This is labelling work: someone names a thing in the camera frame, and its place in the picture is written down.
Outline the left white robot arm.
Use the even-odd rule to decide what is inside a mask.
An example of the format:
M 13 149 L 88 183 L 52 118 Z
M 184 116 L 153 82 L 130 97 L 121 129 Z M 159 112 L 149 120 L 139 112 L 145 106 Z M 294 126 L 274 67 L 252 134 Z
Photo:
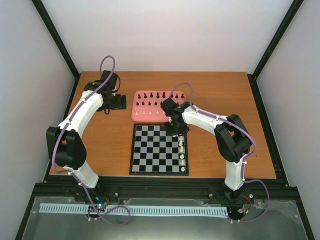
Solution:
M 96 112 L 106 115 L 111 110 L 125 110 L 126 96 L 118 93 L 121 78 L 118 74 L 104 70 L 100 79 L 88 82 L 80 100 L 70 114 L 57 126 L 50 126 L 46 131 L 48 156 L 51 167 L 63 168 L 75 177 L 81 186 L 87 188 L 86 195 L 92 201 L 103 198 L 104 188 L 98 185 L 99 176 L 87 162 L 87 150 L 82 135 Z

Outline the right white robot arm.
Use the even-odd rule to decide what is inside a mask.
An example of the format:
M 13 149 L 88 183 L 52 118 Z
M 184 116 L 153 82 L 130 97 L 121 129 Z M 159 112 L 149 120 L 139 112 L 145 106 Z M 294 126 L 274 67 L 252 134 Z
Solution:
M 223 195 L 228 202 L 235 202 L 243 191 L 246 158 L 254 142 L 240 117 L 236 114 L 216 115 L 187 101 L 178 104 L 171 98 L 163 101 L 160 107 L 169 118 L 164 123 L 168 136 L 186 134 L 189 125 L 215 136 L 218 151 L 226 161 Z

